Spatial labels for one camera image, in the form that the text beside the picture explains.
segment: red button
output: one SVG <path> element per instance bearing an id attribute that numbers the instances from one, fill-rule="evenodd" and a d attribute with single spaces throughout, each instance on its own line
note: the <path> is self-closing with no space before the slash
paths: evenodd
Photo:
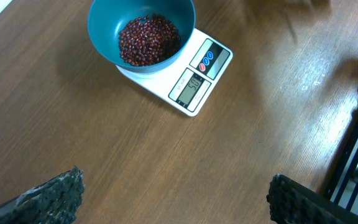
<path id="1" fill-rule="evenodd" d="M 200 64 L 200 70 L 203 72 L 203 71 L 205 71 L 205 65 L 204 65 L 204 63 L 201 63 Z"/>

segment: bowl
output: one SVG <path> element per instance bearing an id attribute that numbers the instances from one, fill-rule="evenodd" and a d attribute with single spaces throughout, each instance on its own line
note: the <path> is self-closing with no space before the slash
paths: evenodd
<path id="1" fill-rule="evenodd" d="M 119 32 L 129 21 L 153 13 L 163 15 L 177 27 L 179 51 L 155 65 L 135 67 L 125 63 L 119 56 Z M 152 73 L 171 65 L 183 52 L 195 25 L 196 11 L 191 0 L 95 0 L 88 16 L 89 37 L 96 50 L 110 62 L 137 73 Z"/>

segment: wood grain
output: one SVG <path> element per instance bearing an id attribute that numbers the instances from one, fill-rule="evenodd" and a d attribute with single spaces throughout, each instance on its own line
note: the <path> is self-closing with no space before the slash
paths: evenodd
<path id="1" fill-rule="evenodd" d="M 270 223 L 283 173 L 316 190 L 358 106 L 358 1 L 195 0 L 234 52 L 189 118 L 88 38 L 90 0 L 0 15 L 0 203 L 84 170 L 77 223 Z"/>

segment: kitchen scale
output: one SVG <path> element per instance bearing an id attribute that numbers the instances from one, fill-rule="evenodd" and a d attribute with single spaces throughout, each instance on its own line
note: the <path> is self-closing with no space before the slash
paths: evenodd
<path id="1" fill-rule="evenodd" d="M 130 80 L 184 112 L 196 116 L 233 58 L 230 49 L 194 29 L 181 55 L 167 68 L 136 73 L 117 65 Z"/>

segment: bowl rim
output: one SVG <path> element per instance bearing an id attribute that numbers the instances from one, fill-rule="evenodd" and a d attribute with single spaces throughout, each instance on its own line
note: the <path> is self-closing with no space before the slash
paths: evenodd
<path id="1" fill-rule="evenodd" d="M 116 64 L 116 65 L 118 65 L 118 66 L 120 66 L 120 67 L 122 67 L 122 68 L 130 68 L 130 69 L 154 68 L 154 67 L 157 67 L 157 66 L 159 66 L 159 65 L 162 65 L 163 63 L 169 61 L 169 60 L 172 59 L 172 58 L 175 58 L 175 57 L 178 56 L 178 55 L 181 53 L 181 51 L 186 47 L 187 43 L 189 42 L 191 36 L 192 36 L 193 33 L 194 33 L 194 29 L 196 28 L 196 8 L 195 8 L 195 6 L 194 6 L 193 0 L 189 0 L 189 2 L 191 3 L 191 7 L 193 8 L 193 17 L 194 17 L 193 29 L 192 29 L 191 32 L 190 32 L 190 37 L 187 39 L 187 41 L 185 42 L 185 44 L 183 44 L 183 47 L 178 50 L 177 53 L 175 53 L 174 55 L 172 55 L 170 58 L 167 58 L 167 59 L 165 59 L 164 61 L 159 62 L 159 63 L 156 63 L 156 64 L 154 64 L 154 65 L 132 66 L 132 65 L 130 65 L 130 64 L 128 64 L 128 63 L 125 63 L 125 62 L 124 62 L 124 63 L 114 62 L 113 60 L 111 60 L 110 58 L 108 58 L 107 56 L 105 56 L 105 54 L 103 54 L 102 52 L 100 52 L 100 51 L 98 50 L 98 48 L 95 46 L 95 44 L 94 44 L 94 42 L 93 42 L 93 39 L 92 39 L 92 37 L 91 37 L 91 33 L 90 33 L 90 17 L 91 17 L 92 8 L 93 8 L 93 6 L 94 6 L 94 4 L 95 4 L 96 1 L 97 1 L 97 0 L 94 0 L 94 1 L 92 2 L 92 5 L 91 5 L 91 7 L 90 7 L 90 9 L 89 9 L 89 13 L 88 13 L 88 26 L 87 26 L 87 30 L 88 30 L 89 39 L 91 40 L 91 43 L 92 43 L 93 47 L 96 49 L 96 51 L 98 51 L 99 54 L 101 54 L 101 55 L 102 55 L 105 59 L 107 59 L 108 61 L 110 61 L 110 62 L 112 62 L 112 63 L 114 63 L 114 64 Z"/>

